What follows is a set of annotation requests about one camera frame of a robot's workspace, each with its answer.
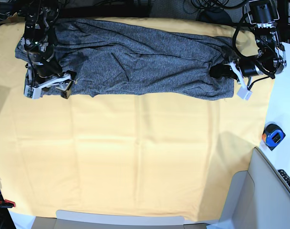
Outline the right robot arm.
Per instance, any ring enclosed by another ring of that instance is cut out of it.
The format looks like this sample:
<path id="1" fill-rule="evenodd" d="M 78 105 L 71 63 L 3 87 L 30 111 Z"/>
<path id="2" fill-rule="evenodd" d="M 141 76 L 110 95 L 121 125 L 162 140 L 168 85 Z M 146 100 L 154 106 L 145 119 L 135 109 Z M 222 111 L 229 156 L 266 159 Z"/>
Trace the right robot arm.
<path id="1" fill-rule="evenodd" d="M 69 98 L 76 73 L 63 71 L 55 57 L 58 45 L 54 24 L 60 12 L 57 0 L 32 0 L 28 3 L 24 34 L 21 39 L 28 63 L 24 96 L 39 99 L 43 91 L 55 87 L 62 98 Z"/>

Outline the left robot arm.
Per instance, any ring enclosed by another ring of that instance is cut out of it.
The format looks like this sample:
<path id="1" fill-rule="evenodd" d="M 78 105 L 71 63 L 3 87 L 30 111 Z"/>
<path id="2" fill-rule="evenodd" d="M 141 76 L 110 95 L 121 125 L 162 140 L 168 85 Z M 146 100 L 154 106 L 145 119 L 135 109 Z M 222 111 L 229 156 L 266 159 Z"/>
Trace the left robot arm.
<path id="1" fill-rule="evenodd" d="M 281 42 L 276 21 L 280 19 L 277 7 L 271 0 L 246 0 L 240 4 L 246 12 L 239 21 L 232 37 L 232 47 L 238 58 L 213 66 L 209 74 L 213 78 L 236 80 L 248 91 L 264 79 L 274 79 L 287 66 L 285 47 Z M 248 19 L 258 47 L 258 54 L 243 55 L 236 45 L 244 20 Z"/>

